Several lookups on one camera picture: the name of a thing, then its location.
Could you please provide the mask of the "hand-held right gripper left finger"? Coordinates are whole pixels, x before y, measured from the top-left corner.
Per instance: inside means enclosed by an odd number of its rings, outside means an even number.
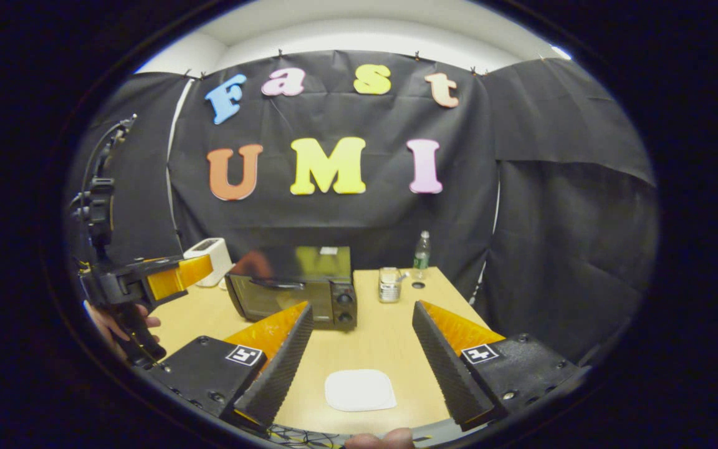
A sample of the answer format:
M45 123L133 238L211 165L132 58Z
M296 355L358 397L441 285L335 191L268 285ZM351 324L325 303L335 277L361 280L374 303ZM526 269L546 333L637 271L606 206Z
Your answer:
M222 421L265 432L287 397L313 329L312 305L302 302L227 339L199 336L148 375Z

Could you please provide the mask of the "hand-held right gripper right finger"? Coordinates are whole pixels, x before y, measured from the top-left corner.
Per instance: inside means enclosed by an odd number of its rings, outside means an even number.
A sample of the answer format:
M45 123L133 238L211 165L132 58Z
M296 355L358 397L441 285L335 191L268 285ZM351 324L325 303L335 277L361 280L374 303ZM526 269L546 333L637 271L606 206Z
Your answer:
M589 372L535 336L505 338L426 301L416 302L411 324L463 431L535 411L575 390Z

